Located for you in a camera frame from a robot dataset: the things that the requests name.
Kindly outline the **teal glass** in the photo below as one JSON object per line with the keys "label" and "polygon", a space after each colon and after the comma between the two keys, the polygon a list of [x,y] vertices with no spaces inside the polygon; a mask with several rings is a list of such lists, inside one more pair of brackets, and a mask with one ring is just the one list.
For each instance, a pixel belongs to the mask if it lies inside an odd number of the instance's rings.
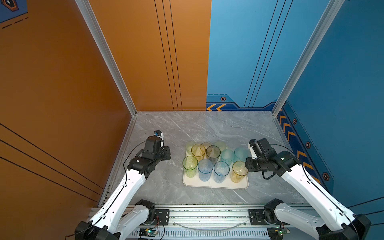
{"label": "teal glass", "polygon": [[250,151],[246,148],[239,147],[235,149],[234,154],[234,162],[246,162],[247,157],[249,157]]}
{"label": "teal glass", "polygon": [[235,159],[235,153],[231,149],[225,149],[221,152],[221,161],[227,163],[229,166],[233,163]]}

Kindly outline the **tall yellow glass back row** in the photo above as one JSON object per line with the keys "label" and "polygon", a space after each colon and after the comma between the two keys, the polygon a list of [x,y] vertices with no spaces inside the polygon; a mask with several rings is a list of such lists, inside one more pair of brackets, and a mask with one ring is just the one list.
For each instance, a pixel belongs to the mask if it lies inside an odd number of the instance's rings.
{"label": "tall yellow glass back row", "polygon": [[249,170],[245,165],[245,162],[237,161],[232,165],[231,181],[233,183],[239,183],[244,177],[247,176]]}

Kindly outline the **short pale green glass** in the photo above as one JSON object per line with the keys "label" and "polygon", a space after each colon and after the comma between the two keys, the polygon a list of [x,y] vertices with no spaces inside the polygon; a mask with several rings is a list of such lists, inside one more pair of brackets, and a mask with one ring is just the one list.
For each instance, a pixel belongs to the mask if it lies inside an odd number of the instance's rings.
{"label": "short pale green glass", "polygon": [[192,147],[196,145],[197,143],[194,141],[189,141],[186,144],[186,151],[190,154],[192,152]]}

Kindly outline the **tall green glass back row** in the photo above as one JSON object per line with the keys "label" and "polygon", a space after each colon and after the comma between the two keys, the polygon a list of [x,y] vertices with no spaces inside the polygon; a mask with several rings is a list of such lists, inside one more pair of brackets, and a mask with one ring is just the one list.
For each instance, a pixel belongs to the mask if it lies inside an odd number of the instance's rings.
{"label": "tall green glass back row", "polygon": [[194,156],[187,156],[183,159],[183,168],[187,177],[193,178],[197,173],[198,160]]}

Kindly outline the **tall amber glass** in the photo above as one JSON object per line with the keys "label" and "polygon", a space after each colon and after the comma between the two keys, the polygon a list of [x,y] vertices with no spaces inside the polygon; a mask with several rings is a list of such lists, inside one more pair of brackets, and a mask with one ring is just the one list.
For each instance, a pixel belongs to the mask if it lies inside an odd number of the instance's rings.
{"label": "tall amber glass", "polygon": [[206,148],[202,144],[195,144],[191,148],[191,153],[200,162],[205,158]]}

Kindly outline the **tall grey-blue glass back row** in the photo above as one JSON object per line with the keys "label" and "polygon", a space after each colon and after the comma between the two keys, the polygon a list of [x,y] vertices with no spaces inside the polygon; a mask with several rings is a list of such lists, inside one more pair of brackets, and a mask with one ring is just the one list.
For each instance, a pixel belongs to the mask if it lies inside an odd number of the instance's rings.
{"label": "tall grey-blue glass back row", "polygon": [[224,161],[219,161],[215,163],[213,170],[214,181],[220,184],[225,180],[226,176],[229,174],[230,166]]}

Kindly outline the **short light green glass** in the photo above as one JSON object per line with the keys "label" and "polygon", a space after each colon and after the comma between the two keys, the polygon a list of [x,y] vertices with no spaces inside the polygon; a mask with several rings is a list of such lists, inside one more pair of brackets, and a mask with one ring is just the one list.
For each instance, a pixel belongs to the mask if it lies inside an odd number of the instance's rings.
{"label": "short light green glass", "polygon": [[218,148],[220,149],[221,152],[224,151],[224,150],[227,148],[227,144],[226,144],[226,142],[224,142],[224,141],[217,141],[217,142],[215,142],[214,145],[215,145],[216,147],[218,147]]}

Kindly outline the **tall blue glass back row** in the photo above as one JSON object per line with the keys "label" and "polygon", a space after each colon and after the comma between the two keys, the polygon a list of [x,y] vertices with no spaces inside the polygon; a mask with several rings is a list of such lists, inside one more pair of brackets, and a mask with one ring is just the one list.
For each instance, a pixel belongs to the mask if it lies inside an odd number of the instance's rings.
{"label": "tall blue glass back row", "polygon": [[213,163],[211,160],[203,159],[198,163],[199,178],[203,182],[207,182],[213,171]]}

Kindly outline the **dark smoky grey glass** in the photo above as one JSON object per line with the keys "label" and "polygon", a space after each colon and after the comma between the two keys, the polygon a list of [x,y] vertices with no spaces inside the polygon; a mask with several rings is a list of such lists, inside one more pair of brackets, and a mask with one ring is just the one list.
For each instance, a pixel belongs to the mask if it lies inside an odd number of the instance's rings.
{"label": "dark smoky grey glass", "polygon": [[213,164],[215,164],[220,158],[221,150],[219,147],[211,145],[207,147],[206,155],[207,159],[210,160]]}

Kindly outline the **short yellow glass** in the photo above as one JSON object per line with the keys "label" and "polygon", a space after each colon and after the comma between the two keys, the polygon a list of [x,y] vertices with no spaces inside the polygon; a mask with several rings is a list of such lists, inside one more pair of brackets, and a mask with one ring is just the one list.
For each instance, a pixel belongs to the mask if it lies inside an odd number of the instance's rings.
{"label": "short yellow glass", "polygon": [[202,143],[202,145],[207,149],[209,146],[211,146],[212,144],[209,143],[209,142],[204,142]]}

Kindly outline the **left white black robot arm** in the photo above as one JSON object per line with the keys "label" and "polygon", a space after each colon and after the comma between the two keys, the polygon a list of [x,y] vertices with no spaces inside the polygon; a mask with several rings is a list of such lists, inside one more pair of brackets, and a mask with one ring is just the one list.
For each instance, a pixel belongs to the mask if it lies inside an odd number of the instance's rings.
{"label": "left white black robot arm", "polygon": [[171,159],[163,138],[161,131],[154,131],[146,139],[145,147],[130,160],[120,185],[107,202],[91,220],[78,224],[76,240],[125,240],[139,225],[154,220],[156,205],[150,201],[140,200],[128,214],[124,212],[157,164]]}

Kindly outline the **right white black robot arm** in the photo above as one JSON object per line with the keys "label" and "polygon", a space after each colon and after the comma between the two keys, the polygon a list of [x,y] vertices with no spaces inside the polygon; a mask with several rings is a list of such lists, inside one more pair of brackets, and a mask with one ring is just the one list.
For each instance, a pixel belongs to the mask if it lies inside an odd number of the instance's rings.
{"label": "right white black robot arm", "polygon": [[277,153],[267,139],[250,140],[251,156],[245,166],[249,172],[271,172],[294,187],[319,214],[311,216],[293,209],[279,199],[264,206],[265,222],[287,223],[316,240],[364,240],[371,221],[355,214],[328,193],[306,170],[289,149]]}

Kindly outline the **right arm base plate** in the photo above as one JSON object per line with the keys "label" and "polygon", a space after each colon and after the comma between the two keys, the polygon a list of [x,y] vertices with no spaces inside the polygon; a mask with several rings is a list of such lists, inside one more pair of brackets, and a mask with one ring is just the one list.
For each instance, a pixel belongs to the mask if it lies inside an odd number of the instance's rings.
{"label": "right arm base plate", "polygon": [[269,225],[269,226],[277,226],[281,225],[276,215],[272,210],[266,209],[249,209],[249,218],[251,225]]}

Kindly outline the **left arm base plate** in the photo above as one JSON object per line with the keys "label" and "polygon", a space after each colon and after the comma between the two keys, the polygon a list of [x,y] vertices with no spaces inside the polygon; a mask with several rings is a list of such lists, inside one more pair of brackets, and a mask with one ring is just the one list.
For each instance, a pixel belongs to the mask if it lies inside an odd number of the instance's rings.
{"label": "left arm base plate", "polygon": [[160,224],[161,226],[168,226],[170,220],[170,209],[155,209],[151,210],[148,218],[145,222],[142,222],[142,226],[155,226]]}

